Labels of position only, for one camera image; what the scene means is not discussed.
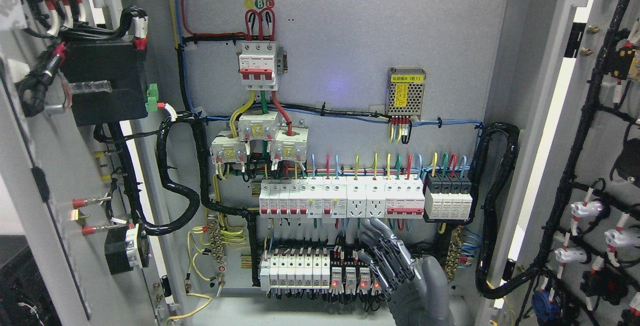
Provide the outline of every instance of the yellow wire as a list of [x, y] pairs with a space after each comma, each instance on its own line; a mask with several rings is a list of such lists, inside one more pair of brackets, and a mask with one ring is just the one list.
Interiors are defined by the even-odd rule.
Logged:
[[198, 257], [198, 255], [200, 254], [193, 254], [193, 257], [191, 258], [191, 265], [193, 266], [193, 269], [195, 270], [196, 274], [198, 274], [198, 276], [201, 279], [203, 279], [204, 281], [211, 281], [210, 278], [207, 278], [200, 272], [200, 270], [198, 270], [198, 267], [196, 266], [196, 258]]
[[203, 308], [206, 308], [211, 301], [213, 300], [213, 298], [211, 296], [207, 296], [207, 295], [202, 295], [202, 294], [194, 294], [193, 292], [187, 294], [187, 296], [197, 296], [197, 297], [201, 297], [202, 299], [206, 299], [206, 303], [204, 303], [204, 305], [202, 305], [201, 307], [197, 308], [196, 310], [193, 310], [192, 312], [188, 313], [188, 314], [184, 314], [184, 315], [179, 315], [179, 316], [171, 316], [166, 320], [166, 326], [169, 326], [169, 323], [172, 320], [181, 320], [181, 319], [186, 319], [187, 317], [192, 317], [194, 316], [196, 313], [198, 313], [200, 310], [202, 310]]
[[391, 153], [386, 155], [386, 178], [387, 180], [391, 180]]
[[238, 130], [236, 129], [236, 125], [235, 125], [236, 119], [240, 114], [247, 111], [247, 109], [249, 109], [249, 107], [253, 105], [254, 101], [256, 100], [255, 97], [256, 97], [256, 92], [251, 90], [249, 92], [249, 100], [247, 100], [247, 102], [244, 103], [243, 106], [241, 106], [240, 108], [238, 108], [238, 110], [236, 110], [235, 112], [233, 112], [233, 114], [231, 114], [231, 119], [229, 119], [229, 125], [231, 126], [231, 135], [233, 135], [233, 137], [238, 137]]
[[179, 41], [178, 41], [178, 25], [175, 22], [176, 21], [176, 18], [175, 18], [176, 17], [176, 14], [175, 14], [176, 13], [176, 10], [175, 10], [176, 6], [175, 6], [173, 1], [174, 0], [169, 0], [169, 11], [171, 12], [171, 28], [173, 29], [173, 32], [174, 32], [173, 33], [173, 36], [174, 36], [173, 37], [173, 40], [174, 40], [173, 41], [173, 44], [174, 44], [173, 46], [177, 50], [178, 49], [178, 44], [179, 44]]
[[376, 175], [378, 174], [378, 153], [375, 153], [375, 157], [373, 158], [373, 180], [375, 180]]
[[[490, 288], [495, 288], [493, 285], [491, 285], [491, 283], [489, 281], [487, 281], [486, 284], [489, 285]], [[503, 297], [502, 299], [505, 301], [504, 304], [507, 306], [507, 311], [509, 312], [509, 321], [511, 323], [511, 326], [515, 326], [516, 322], [515, 322], [514, 311], [512, 310], [511, 306], [509, 305], [509, 302], [507, 301], [507, 298]]]
[[436, 165], [438, 165], [438, 153], [433, 153], [433, 160], [431, 161], [431, 176], [436, 177]]
[[398, 133], [397, 133], [398, 137], [395, 139], [395, 143], [396, 144], [398, 144], [398, 142], [400, 142], [400, 137], [402, 137], [401, 130], [402, 130], [402, 126], [398, 125]]
[[213, 176], [213, 193], [215, 194], [215, 201], [219, 203], [221, 200], [220, 187], [218, 186], [218, 179], [215, 175]]

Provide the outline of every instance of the blue wire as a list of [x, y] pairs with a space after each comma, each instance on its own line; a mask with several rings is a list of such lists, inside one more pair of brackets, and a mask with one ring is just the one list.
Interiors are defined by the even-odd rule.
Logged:
[[462, 171], [460, 172], [460, 177], [464, 178], [465, 176], [465, 170], [467, 169], [467, 156], [464, 155], [462, 156]]
[[420, 161], [420, 168], [418, 169], [418, 175], [415, 176], [416, 180], [423, 178], [423, 156], [418, 154], [418, 160]]
[[316, 156], [315, 155], [316, 154], [311, 154], [311, 164], [313, 165], [313, 178], [314, 179], [316, 178], [316, 173], [317, 173], [317, 171], [316, 171], [316, 160], [315, 160]]

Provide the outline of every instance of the gray metal panel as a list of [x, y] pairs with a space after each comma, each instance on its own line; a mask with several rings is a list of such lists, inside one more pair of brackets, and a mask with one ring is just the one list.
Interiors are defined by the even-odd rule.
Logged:
[[[3, 57], [34, 62], [44, 48], [43, 42], [22, 32], [3, 32], [0, 35]], [[16, 129], [16, 122], [7, 109], [7, 94], [0, 93], [2, 100], [2, 178], [7, 185], [11, 200], [25, 225], [27, 239], [34, 258], [43, 275], [58, 314], [65, 325], [109, 325], [154, 323], [154, 306], [147, 294], [147, 285], [140, 270], [111, 276], [105, 260], [105, 233], [83, 237], [80, 226], [70, 221], [71, 201], [80, 197], [105, 194], [106, 185], [100, 180], [93, 151], [91, 128], [78, 129], [71, 111], [48, 117], [40, 114], [22, 119], [37, 164], [44, 170], [51, 191], [52, 216], [46, 205], [39, 201], [34, 189], [34, 179], [25, 160], [25, 145]], [[60, 103], [64, 94], [56, 81], [50, 88], [46, 100]], [[122, 213], [122, 205], [114, 201], [116, 216]], [[82, 210], [89, 214], [89, 225], [106, 224], [105, 212], [98, 206]], [[54, 229], [57, 225], [61, 243]], [[82, 298], [86, 301], [91, 322], [85, 318], [80, 297], [71, 279], [70, 269], [64, 259], [63, 249], [70, 259]], [[157, 282], [153, 261], [148, 272], [148, 281]]]
[[[594, 0], [591, 14], [589, 15], [588, 25], [598, 25], [602, 30], [606, 30], [608, 24], [611, 21], [613, 10], [618, 0]], [[640, 8], [640, 0], [632, 0], [628, 8], [627, 14], [622, 22], [622, 27], [631, 27], [633, 19], [638, 16], [637, 10]], [[597, 52], [602, 44], [604, 33], [589, 35], [586, 34], [582, 41], [582, 46], [589, 47]], [[553, 205], [555, 190], [558, 186], [560, 176], [567, 162], [571, 144], [574, 140], [574, 134], [578, 126], [580, 118], [580, 108], [582, 107], [586, 91], [586, 80], [589, 79], [592, 68], [594, 67], [595, 57], [578, 57], [576, 60], [575, 68], [573, 70], [573, 76], [569, 89], [566, 95], [564, 106], [562, 108], [562, 114], [558, 122], [558, 129], [553, 138], [553, 144], [549, 153], [549, 158], [544, 167], [544, 176], [542, 177], [539, 193], [535, 199], [534, 212], [531, 215], [529, 226], [526, 231], [523, 249], [520, 255], [523, 262], [532, 260], [538, 251], [540, 239], [542, 237], [542, 230], [540, 226], [544, 225], [549, 216], [549, 212]], [[606, 76], [605, 82], [612, 82], [614, 79]], [[632, 116], [637, 117], [638, 112], [638, 93], [637, 87], [632, 87], [630, 92], [630, 99], [627, 99], [626, 107], [622, 108], [622, 111], [630, 112]], [[611, 94], [613, 90], [606, 87], [603, 88], [601, 94], [601, 101], [610, 106]], [[615, 158], [622, 150], [622, 136], [625, 128], [624, 122], [616, 119], [612, 116], [604, 113], [599, 113], [596, 117], [594, 126], [590, 129], [589, 137], [583, 148], [576, 174], [578, 177], [576, 181], [582, 183], [591, 183], [593, 180], [599, 177], [604, 177], [607, 180], [606, 191], [617, 196], [620, 200], [630, 204], [637, 203], [640, 197], [640, 190], [632, 185], [621, 185], [621, 183], [612, 183], [608, 179], [611, 165], [615, 161]], [[632, 133], [632, 137], [637, 137], [637, 133]], [[585, 198], [583, 192], [574, 192], [572, 195], [572, 201], [582, 201]], [[569, 227], [570, 211], [566, 208], [566, 212], [563, 215], [562, 226]], [[592, 232], [585, 237], [586, 241], [598, 248], [601, 251], [606, 250], [604, 242], [603, 232], [611, 228], [615, 228], [620, 217], [620, 212], [612, 210], [611, 216]], [[630, 219], [627, 222], [627, 226], [637, 224], [638, 222]], [[581, 221], [580, 226], [585, 228], [586, 221]], [[562, 243], [556, 242], [554, 247], [561, 247]], [[637, 250], [635, 251], [621, 251], [621, 258], [625, 260], [638, 257]], [[554, 270], [557, 270], [558, 263], [551, 257], [549, 263]], [[579, 290], [581, 282], [581, 276], [583, 271], [587, 271], [589, 267], [582, 265], [568, 265], [563, 273], [563, 280], [572, 291], [582, 296], [583, 293]], [[636, 279], [640, 279], [640, 270], [638, 267], [634, 267], [628, 270], [631, 275]], [[611, 306], [609, 303], [601, 302], [599, 309], [596, 311], [596, 319], [601, 325], [614, 325], [620, 320], [620, 314], [623, 309], [629, 308], [629, 302], [635, 295], [635, 291], [630, 288], [629, 295], [622, 299], [619, 306]], [[580, 318], [580, 323], [589, 324], [589, 320], [584, 316]]]
[[[187, 0], [190, 28], [196, 32], [243, 30], [244, 0]], [[275, 0], [279, 42], [288, 51], [289, 73], [282, 76], [278, 92], [281, 101], [314, 104], [327, 101], [332, 107], [368, 108], [386, 100], [387, 70], [391, 66], [421, 67], [427, 72], [423, 119], [470, 118], [482, 120], [489, 94], [489, 82], [503, 24], [506, 0]], [[150, 14], [150, 50], [157, 59], [160, 97], [173, 105], [182, 105], [178, 88], [176, 53], [170, 37], [171, 26], [167, 0], [136, 1]], [[245, 102], [247, 92], [239, 83], [237, 48], [231, 42], [201, 42], [186, 52], [190, 91], [196, 107], [211, 114], [230, 114]], [[309, 153], [315, 153], [317, 166], [326, 154], [340, 155], [341, 164], [371, 166], [373, 154], [379, 152], [379, 165], [386, 164], [386, 153], [423, 155], [429, 164], [432, 153], [457, 152], [471, 157], [476, 130], [473, 126], [433, 126], [414, 128], [411, 144], [388, 144], [388, 127], [346, 119], [329, 119], [291, 113], [294, 123], [304, 119], [309, 132]], [[156, 122], [142, 120], [141, 129], [157, 128]], [[211, 123], [209, 139], [224, 128]], [[171, 131], [169, 154], [171, 165], [178, 167], [172, 176], [192, 188], [198, 187], [193, 142], [186, 127]], [[146, 149], [151, 156], [151, 145]], [[146, 165], [148, 174], [155, 165]], [[160, 214], [165, 205], [170, 219], [185, 207], [185, 201], [153, 185]], [[239, 178], [221, 183], [224, 203], [231, 206], [256, 206], [247, 185]], [[202, 224], [200, 217], [190, 226]], [[231, 218], [234, 225], [243, 221]], [[333, 225], [313, 231], [302, 228], [278, 228], [283, 235], [329, 238], [336, 235]], [[167, 237], [167, 259], [179, 263], [186, 271], [185, 230]], [[260, 235], [266, 234], [264, 221]], [[408, 240], [430, 240], [434, 225], [416, 225], [413, 233], [403, 232]], [[229, 288], [249, 287], [249, 271], [238, 269], [237, 254], [231, 253], [226, 272]], [[214, 273], [212, 265], [198, 258], [206, 275]], [[195, 290], [206, 291], [208, 285], [192, 278]]]

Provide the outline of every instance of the wire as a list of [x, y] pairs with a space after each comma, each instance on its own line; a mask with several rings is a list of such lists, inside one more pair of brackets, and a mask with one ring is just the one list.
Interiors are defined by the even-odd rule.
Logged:
[[376, 175], [378, 174], [378, 153], [375, 153], [375, 156], [373, 157], [373, 180], [375, 180]]
[[387, 180], [391, 180], [391, 153], [386, 155], [386, 178]]
[[359, 166], [359, 163], [360, 163], [359, 159], [360, 159], [360, 156], [356, 155], [356, 175], [353, 177], [354, 180], [358, 180], [358, 166]]
[[267, 95], [264, 90], [260, 92], [260, 105], [263, 109], [263, 115], [267, 114], [269, 112], [269, 109], [267, 108]]
[[436, 167], [438, 165], [438, 153], [433, 153], [433, 158], [431, 160], [431, 176], [432, 178], [436, 177]]
[[255, 97], [256, 97], [256, 92], [254, 92], [253, 90], [249, 91], [249, 100], [247, 100], [247, 102], [244, 103], [244, 105], [242, 105], [240, 108], [238, 108], [238, 110], [234, 111], [233, 114], [231, 114], [231, 119], [229, 119], [229, 126], [231, 127], [231, 135], [233, 137], [238, 137], [238, 129], [236, 129], [236, 125], [235, 125], [236, 119], [240, 117], [240, 114], [247, 111], [249, 107], [253, 105], [254, 101], [256, 100]]
[[271, 100], [273, 101], [274, 106], [276, 107], [276, 109], [278, 109], [278, 111], [282, 114], [282, 117], [285, 119], [286, 121], [286, 135], [287, 136], [292, 136], [293, 135], [293, 126], [291, 126], [291, 118], [289, 117], [289, 115], [287, 114], [287, 112], [282, 108], [282, 105], [279, 103], [278, 101], [278, 97], [276, 96], [276, 92], [272, 91], [271, 92]]
[[169, 326], [169, 323], [172, 320], [181, 320], [181, 319], [186, 319], [187, 317], [192, 317], [195, 314], [197, 314], [198, 312], [200, 312], [201, 310], [203, 310], [204, 308], [206, 308], [211, 301], [213, 301], [213, 298], [211, 296], [207, 296], [207, 295], [202, 295], [202, 294], [195, 294], [193, 292], [189, 292], [187, 293], [187, 296], [196, 296], [196, 297], [201, 297], [202, 299], [206, 299], [206, 303], [204, 303], [203, 305], [201, 305], [200, 307], [198, 307], [196, 310], [193, 310], [192, 312], [188, 313], [188, 314], [184, 314], [184, 315], [179, 315], [179, 316], [171, 316], [166, 320], [166, 326]]
[[407, 178], [407, 180], [409, 180], [410, 177], [411, 177], [411, 154], [409, 154], [409, 157], [407, 158], [407, 161], [406, 161], [406, 178]]

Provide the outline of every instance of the gray robotic glove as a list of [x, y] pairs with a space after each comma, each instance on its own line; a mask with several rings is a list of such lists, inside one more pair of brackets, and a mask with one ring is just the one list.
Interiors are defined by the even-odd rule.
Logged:
[[435, 258], [412, 260], [405, 243], [379, 219], [363, 219], [373, 255], [360, 252], [377, 278], [397, 326], [452, 326], [447, 278]]

